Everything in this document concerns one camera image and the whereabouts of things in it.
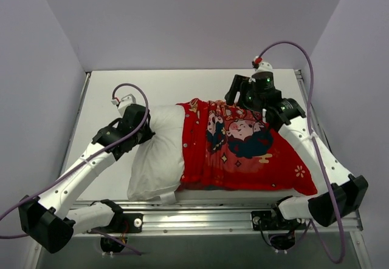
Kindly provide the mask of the red printed pillowcase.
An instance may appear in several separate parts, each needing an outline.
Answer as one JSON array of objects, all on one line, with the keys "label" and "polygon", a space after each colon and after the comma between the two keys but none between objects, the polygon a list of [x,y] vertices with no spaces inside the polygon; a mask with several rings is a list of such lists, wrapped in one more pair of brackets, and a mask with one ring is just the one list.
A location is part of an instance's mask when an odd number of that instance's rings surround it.
[{"label": "red printed pillowcase", "polygon": [[180,189],[317,193],[303,160],[259,113],[198,98],[181,107],[185,118]]}]

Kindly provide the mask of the white pillow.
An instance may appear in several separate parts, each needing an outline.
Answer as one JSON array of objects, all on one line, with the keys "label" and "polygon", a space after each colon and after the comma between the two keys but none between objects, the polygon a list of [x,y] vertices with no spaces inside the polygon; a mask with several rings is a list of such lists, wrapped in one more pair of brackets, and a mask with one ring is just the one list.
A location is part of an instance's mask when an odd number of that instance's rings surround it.
[{"label": "white pillow", "polygon": [[150,108],[153,137],[138,146],[129,180],[130,201],[176,202],[184,171],[182,132],[185,111],[180,105]]}]

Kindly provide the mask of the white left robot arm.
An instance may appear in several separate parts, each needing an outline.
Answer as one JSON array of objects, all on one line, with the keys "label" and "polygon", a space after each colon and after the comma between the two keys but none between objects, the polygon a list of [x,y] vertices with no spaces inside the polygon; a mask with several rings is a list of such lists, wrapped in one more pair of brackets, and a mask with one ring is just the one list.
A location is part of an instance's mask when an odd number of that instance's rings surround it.
[{"label": "white left robot arm", "polygon": [[78,160],[45,192],[25,196],[18,208],[22,230],[50,253],[56,253],[80,233],[122,227],[123,209],[103,199],[72,209],[83,191],[108,167],[154,135],[149,109],[131,103],[121,116],[101,128]]}]

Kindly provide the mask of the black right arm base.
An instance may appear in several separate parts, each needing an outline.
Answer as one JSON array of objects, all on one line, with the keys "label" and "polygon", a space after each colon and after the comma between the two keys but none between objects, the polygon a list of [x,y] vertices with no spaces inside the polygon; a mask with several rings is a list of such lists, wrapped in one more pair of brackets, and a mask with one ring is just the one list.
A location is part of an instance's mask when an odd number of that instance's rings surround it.
[{"label": "black right arm base", "polygon": [[294,231],[307,227],[306,222],[298,219],[286,220],[273,209],[252,211],[250,215],[255,231]]}]

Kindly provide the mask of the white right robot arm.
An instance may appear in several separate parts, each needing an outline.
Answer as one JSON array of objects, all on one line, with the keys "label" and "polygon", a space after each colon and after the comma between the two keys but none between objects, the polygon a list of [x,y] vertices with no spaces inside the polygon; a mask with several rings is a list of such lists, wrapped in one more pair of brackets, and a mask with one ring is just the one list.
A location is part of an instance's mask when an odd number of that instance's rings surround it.
[{"label": "white right robot arm", "polygon": [[328,227],[359,208],[367,180],[362,175],[354,176],[333,156],[314,133],[310,111],[275,88],[273,72],[260,71],[251,77],[235,75],[225,101],[259,112],[302,159],[317,188],[313,196],[300,194],[278,201],[269,214],[273,226],[284,228],[292,219],[312,219]]}]

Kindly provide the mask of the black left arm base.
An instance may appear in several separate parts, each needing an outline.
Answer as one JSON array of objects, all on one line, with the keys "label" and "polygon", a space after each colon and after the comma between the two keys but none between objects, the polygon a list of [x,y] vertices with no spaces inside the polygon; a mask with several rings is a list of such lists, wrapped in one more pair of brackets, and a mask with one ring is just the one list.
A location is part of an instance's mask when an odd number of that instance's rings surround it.
[{"label": "black left arm base", "polygon": [[142,227],[142,213],[122,213],[118,218],[114,232],[120,234],[136,234],[142,232]]}]

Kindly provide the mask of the aluminium side rail right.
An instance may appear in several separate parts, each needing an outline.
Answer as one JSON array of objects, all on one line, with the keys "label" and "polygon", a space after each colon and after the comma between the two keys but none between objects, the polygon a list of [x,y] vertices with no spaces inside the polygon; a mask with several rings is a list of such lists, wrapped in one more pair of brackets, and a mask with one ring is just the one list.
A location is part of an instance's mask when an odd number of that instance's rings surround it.
[{"label": "aluminium side rail right", "polygon": [[[294,70],[294,73],[295,73],[295,76],[296,76],[296,79],[297,79],[297,83],[298,83],[299,88],[300,88],[300,92],[301,92],[302,97],[304,99],[305,106],[307,106],[308,105],[308,90],[305,87],[305,83],[304,83],[304,79],[303,79],[303,73],[302,73],[301,69],[300,70]],[[311,124],[312,124],[312,128],[315,131],[315,133],[317,134],[317,136],[321,139],[323,144],[330,151],[331,147],[329,146],[326,133],[325,133],[324,129],[322,128],[322,126],[320,124],[320,121],[318,120],[318,116],[317,116],[317,113],[316,113],[313,105],[311,105]]]}]

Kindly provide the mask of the aluminium side rail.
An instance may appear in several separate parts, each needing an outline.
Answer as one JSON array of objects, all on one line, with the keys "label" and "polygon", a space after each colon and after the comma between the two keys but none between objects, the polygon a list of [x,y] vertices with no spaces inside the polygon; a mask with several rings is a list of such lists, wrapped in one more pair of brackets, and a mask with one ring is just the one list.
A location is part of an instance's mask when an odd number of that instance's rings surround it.
[{"label": "aluminium side rail", "polygon": [[[305,83],[304,83],[304,79],[303,79],[303,73],[302,73],[301,69],[300,70],[294,70],[294,73],[295,73],[295,76],[296,76],[296,79],[297,79],[297,83],[298,83],[299,88],[300,88],[300,92],[301,92],[302,97],[304,99],[305,106],[307,106],[308,105],[308,90],[305,87]],[[322,126],[320,124],[320,121],[318,120],[318,116],[317,116],[317,113],[316,113],[313,105],[311,105],[311,124],[312,124],[312,128],[315,131],[315,133],[317,134],[317,136],[321,139],[323,144],[330,151],[331,147],[329,146],[326,133],[325,133],[324,129],[322,128]]]},{"label": "aluminium side rail", "polygon": [[55,132],[59,138],[55,141],[57,153],[51,157],[55,163],[55,169],[50,173],[48,187],[53,186],[54,182],[66,169],[69,149],[74,139],[75,129],[90,78],[91,72],[79,73],[75,77],[75,83],[73,85],[62,84],[56,87],[55,96],[50,101],[50,105],[60,114],[54,124]]}]

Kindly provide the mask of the aluminium side rail left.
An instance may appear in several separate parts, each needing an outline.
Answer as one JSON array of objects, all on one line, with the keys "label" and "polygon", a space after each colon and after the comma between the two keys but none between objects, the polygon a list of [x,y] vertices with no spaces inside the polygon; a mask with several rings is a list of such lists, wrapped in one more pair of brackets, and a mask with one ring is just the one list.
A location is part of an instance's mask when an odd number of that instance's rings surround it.
[{"label": "aluminium side rail left", "polygon": [[55,132],[59,138],[55,141],[57,153],[51,157],[55,163],[55,169],[50,173],[48,187],[53,186],[54,182],[66,169],[69,149],[74,139],[75,129],[90,78],[91,72],[79,73],[75,77],[75,83],[73,85],[62,84],[56,87],[55,96],[50,101],[50,105],[60,114],[54,124]]}]

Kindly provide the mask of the aluminium front mounting rail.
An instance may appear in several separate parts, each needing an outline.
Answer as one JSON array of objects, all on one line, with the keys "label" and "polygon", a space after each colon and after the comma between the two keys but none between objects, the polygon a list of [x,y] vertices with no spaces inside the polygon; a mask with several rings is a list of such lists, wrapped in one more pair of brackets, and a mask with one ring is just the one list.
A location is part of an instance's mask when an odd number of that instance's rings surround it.
[{"label": "aluminium front mounting rail", "polygon": [[253,229],[252,213],[269,210],[287,195],[287,191],[184,191],[176,194],[176,203],[164,204],[160,200],[131,201],[119,194],[83,194],[74,208],[110,199],[125,214],[143,216],[139,237],[253,235],[257,231]]}]

